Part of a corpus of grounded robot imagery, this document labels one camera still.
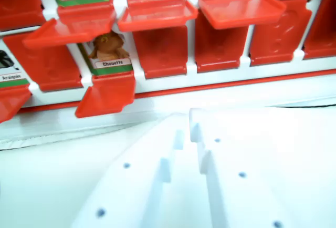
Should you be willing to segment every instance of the open red tray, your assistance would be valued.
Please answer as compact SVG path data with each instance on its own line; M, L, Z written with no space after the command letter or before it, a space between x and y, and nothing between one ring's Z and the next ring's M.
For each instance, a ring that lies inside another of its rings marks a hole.
M11 119L28 101L28 85L0 89L0 123Z
M176 27L195 19L197 13L187 0L128 0L118 26L124 32Z
M286 9L279 0L198 0L215 29L277 22Z
M51 19L25 40L26 47L42 48L68 43L89 42L111 31L116 18L110 2L58 7L59 19Z

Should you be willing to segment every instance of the gray dot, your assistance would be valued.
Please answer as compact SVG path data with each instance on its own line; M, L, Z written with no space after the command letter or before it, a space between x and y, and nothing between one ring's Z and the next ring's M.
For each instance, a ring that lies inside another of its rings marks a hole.
M105 210L104 209L99 209L98 211L97 211L97 217L102 217L102 216L104 216L105 215Z
M247 174L246 174L245 172L240 172L240 173L239 173L239 176L240 176L241 178L246 178Z
M282 228L282 227L283 227L283 226L282 226L282 223L281 223L280 221L274 221L273 225L274 225L274 227L276 227L276 228Z

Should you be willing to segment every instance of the white surface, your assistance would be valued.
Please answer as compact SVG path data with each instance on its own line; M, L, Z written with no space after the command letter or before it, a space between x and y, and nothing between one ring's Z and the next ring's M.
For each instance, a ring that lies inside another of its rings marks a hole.
M186 126L184 115L172 115L136 141L108 168L71 227L157 227L163 183L171 182Z
M0 124L0 139L27 138L155 120L190 108L276 106L336 97L336 75L265 82L136 99L121 113L76 118L76 108L16 115Z
M217 156L214 160L226 158L215 163L222 194L217 199L225 201L223 212L230 227L246 228L244 222L251 221L250 226L261 222L258 227L273 228L275 219L284 228L291 227L290 223L304 228L336 226L335 117L334 108L193 114L192 128L194 123L205 123L210 137L205 139L220 138L213 143L219 147L212 149ZM152 121L100 136L1 151L0 226L70 227L107 167L127 156L126 150L141 137L160 134L150 131L158 124ZM245 172L246 178L240 178L240 172ZM211 181L199 173L195 143L185 140L183 150L176 153L171 175L171 182L162 189L156 227L215 227L207 193ZM268 195L255 188L260 186ZM256 212L262 203L269 209Z
M213 223L336 226L335 108L194 110L191 115L192 138L206 154L198 153L206 163Z

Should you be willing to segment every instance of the red plastic compartment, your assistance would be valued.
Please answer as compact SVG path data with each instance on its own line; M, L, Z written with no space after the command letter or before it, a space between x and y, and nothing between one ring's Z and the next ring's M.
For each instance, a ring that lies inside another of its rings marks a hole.
M254 29L251 66L291 61L306 30L311 11L306 0L281 0L287 5L277 23L258 25Z
M0 31L41 25L42 11L41 0L1 0Z
M23 40L30 33L5 36L4 42L40 89L51 91L82 87L79 70L68 48L62 45L27 49Z
M28 101L31 93L28 85L0 89L0 123L11 119Z
M68 43L89 42L111 31L116 18L113 0L110 2L58 7L59 19L51 19L31 33L24 41L26 47L43 48Z
M133 36L146 78L186 74L186 26L139 31Z
M217 30L200 13L195 30L197 72L239 67L248 26Z
M90 117L120 112L133 103L135 93L134 73L123 72L104 76L94 76L76 110L76 117Z
M216 29L277 22L286 9L279 0L199 0L198 4Z
M198 10L186 0L128 0L128 8L118 21L121 31L183 26L195 19Z
M305 58L336 55L336 0L322 0L303 51Z

